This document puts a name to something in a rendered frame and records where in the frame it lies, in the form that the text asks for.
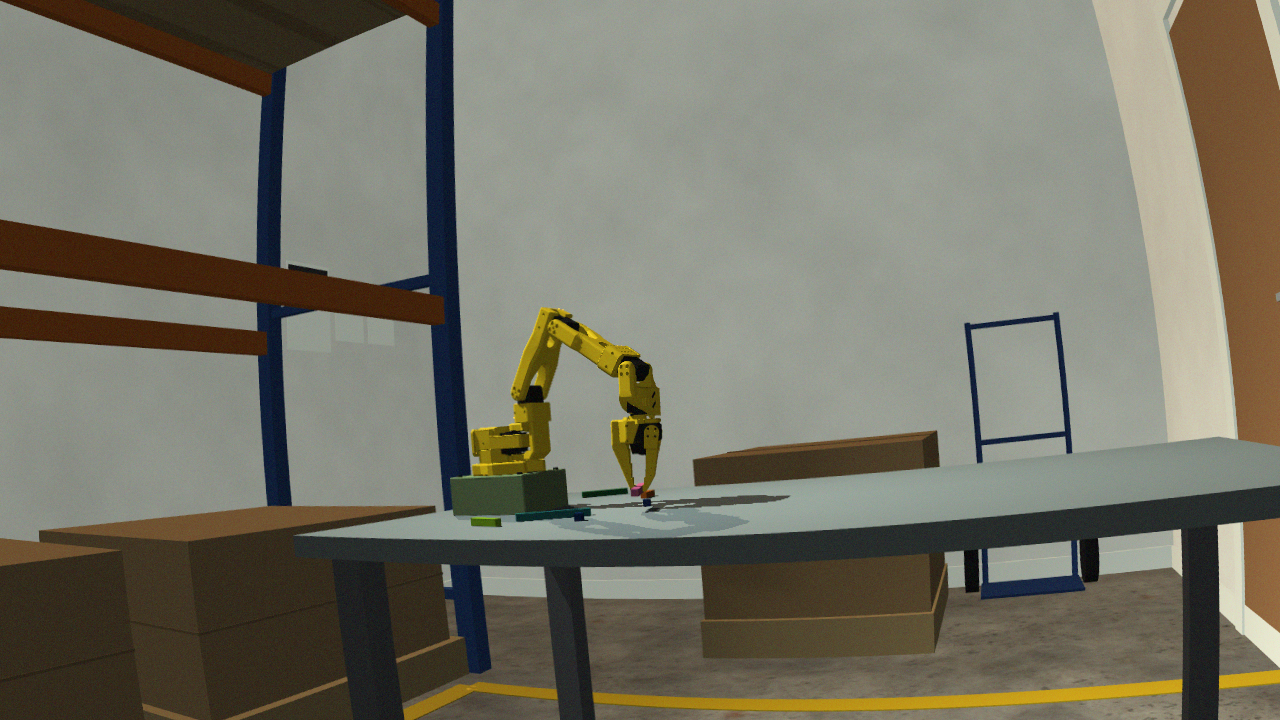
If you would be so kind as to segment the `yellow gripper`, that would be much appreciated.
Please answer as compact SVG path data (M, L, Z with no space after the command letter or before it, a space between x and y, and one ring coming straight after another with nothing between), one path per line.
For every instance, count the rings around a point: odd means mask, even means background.
M646 455L646 473L644 477L643 492L646 492L655 477L657 459L660 451L659 447L662 439L662 425L659 421L660 418L646 419L646 414L625 416L622 420L611 421L612 448L630 489L634 488L631 452Z

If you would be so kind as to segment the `turquoise rod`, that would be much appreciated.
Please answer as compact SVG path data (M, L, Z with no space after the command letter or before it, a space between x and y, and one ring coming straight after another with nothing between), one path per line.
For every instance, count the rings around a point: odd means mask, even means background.
M543 511L543 512L518 512L515 514L516 521L532 521L532 520L545 520L557 518L573 518L573 512L584 512L584 516L591 516L591 509L568 509L568 510L556 510L556 511Z

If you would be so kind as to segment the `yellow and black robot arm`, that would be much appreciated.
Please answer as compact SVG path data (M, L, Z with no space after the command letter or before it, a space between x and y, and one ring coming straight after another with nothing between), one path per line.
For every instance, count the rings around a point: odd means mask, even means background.
M652 365L639 359L641 354L628 346L611 345L588 325L573 322L572 316L561 309L540 309L511 389L512 398L518 401L513 405L516 424L474 430L475 448L480 450L480 464L472 465L474 477L547 470L544 457L550 454L550 402L544 400L556 374L562 343L595 363L608 375L620 377L620 405L630 416L660 415L660 389L653 379ZM535 384L530 386L536 373Z

